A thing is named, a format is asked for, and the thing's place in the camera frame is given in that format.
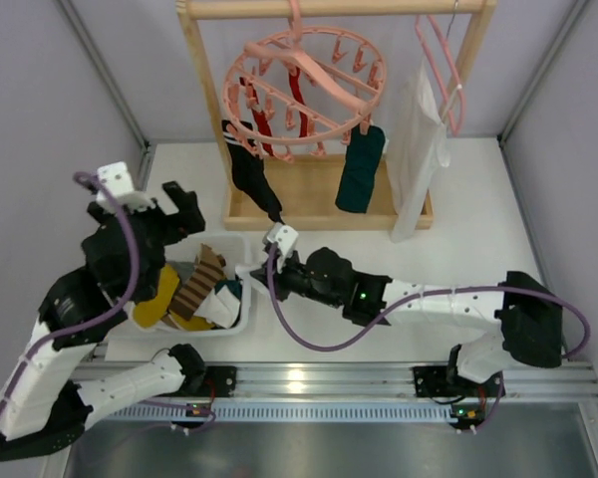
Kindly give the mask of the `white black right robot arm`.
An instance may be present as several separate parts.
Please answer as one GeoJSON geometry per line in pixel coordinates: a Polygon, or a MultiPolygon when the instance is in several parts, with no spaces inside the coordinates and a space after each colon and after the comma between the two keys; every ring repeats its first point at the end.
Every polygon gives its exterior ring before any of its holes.
{"type": "Polygon", "coordinates": [[[477,331],[476,339],[449,352],[451,385],[482,384],[515,365],[562,364],[562,307],[524,272],[509,271],[494,286],[436,289],[359,272],[323,247],[306,261],[292,254],[283,266],[263,265],[251,275],[277,301],[296,294],[340,310],[358,327],[422,323],[477,331]]]}

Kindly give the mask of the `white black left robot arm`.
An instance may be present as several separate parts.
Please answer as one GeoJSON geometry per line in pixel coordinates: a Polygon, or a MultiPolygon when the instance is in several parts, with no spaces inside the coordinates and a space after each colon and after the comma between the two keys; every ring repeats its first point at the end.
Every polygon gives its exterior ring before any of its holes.
{"type": "Polygon", "coordinates": [[[175,181],[162,186],[177,208],[171,214],[154,199],[134,206],[90,176],[78,181],[105,197],[88,207],[98,227],[81,243],[84,265],[49,289],[31,340],[0,390],[0,462],[58,452],[123,408],[197,391],[206,374],[193,346],[175,345],[110,378],[71,379],[83,358],[127,320],[127,303],[155,298],[166,247],[205,228],[196,194],[175,181]]]}

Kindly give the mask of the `pink round clip hanger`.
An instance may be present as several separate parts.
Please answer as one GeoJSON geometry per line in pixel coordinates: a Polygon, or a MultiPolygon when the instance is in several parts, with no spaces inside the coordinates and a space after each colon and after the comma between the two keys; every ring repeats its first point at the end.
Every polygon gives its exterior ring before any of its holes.
{"type": "Polygon", "coordinates": [[[258,41],[245,43],[228,69],[221,101],[228,130],[252,154],[291,163],[293,151],[312,146],[312,155],[326,153],[326,141],[338,138],[348,145],[355,126],[366,134],[372,114],[386,88],[384,56],[367,38],[334,26],[302,24],[300,5],[290,4],[288,28],[258,41]],[[288,71],[301,71],[304,105],[292,97],[288,71]],[[252,116],[253,93],[271,128],[262,135],[252,116]],[[308,130],[300,136],[300,116],[308,130]]]}

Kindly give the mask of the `dark green sock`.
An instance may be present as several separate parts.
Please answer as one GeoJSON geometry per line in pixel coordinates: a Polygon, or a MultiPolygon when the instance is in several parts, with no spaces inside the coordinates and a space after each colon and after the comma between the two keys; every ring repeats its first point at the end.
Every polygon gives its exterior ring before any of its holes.
{"type": "Polygon", "coordinates": [[[338,209],[360,214],[368,211],[385,143],[385,133],[376,125],[371,124],[366,134],[359,126],[353,128],[335,199],[338,209]]]}

